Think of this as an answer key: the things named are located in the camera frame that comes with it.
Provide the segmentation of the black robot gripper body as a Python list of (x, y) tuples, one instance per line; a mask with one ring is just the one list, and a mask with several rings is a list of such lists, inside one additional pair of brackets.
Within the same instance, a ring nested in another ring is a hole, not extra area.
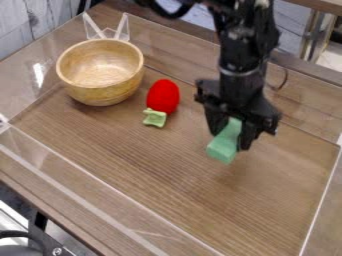
[(250, 121), (262, 127), (262, 132), (276, 133), (282, 114), (264, 97), (262, 88), (212, 79), (198, 79), (195, 86), (194, 99), (203, 108), (204, 104), (219, 105), (226, 109), (228, 118)]

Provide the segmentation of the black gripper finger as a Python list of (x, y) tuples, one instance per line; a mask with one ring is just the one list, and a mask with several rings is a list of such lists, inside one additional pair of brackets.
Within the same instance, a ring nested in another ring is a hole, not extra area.
[(219, 105), (204, 104), (204, 115), (210, 133), (216, 136), (228, 124), (226, 109)]
[(262, 133), (262, 127), (250, 122), (246, 121), (242, 124), (242, 131), (239, 135), (239, 149), (240, 150), (248, 150), (251, 147), (252, 142), (258, 139), (259, 134)]

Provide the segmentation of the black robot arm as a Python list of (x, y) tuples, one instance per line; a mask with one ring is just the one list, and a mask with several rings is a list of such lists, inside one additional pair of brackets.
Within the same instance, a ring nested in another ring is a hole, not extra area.
[(211, 14), (219, 40), (219, 78), (195, 81), (195, 101), (204, 107), (210, 132), (216, 135), (232, 118), (242, 122), (239, 150), (248, 150), (260, 134), (276, 133), (282, 113), (264, 95), (266, 71), (279, 42), (272, 0), (176, 0), (169, 12), (157, 0), (133, 0), (160, 17), (181, 18), (196, 4)]

